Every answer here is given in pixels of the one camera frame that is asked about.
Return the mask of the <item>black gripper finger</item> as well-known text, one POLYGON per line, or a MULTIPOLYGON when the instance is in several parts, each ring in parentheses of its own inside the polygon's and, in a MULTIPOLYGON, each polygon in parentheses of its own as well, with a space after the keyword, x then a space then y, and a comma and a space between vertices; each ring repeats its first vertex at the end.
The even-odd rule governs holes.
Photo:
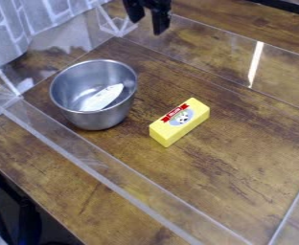
POLYGON ((154 0, 151 8, 154 34, 161 35, 170 27, 171 0, 154 0))
POLYGON ((128 17, 137 23, 145 17, 143 0, 123 0, 128 17))

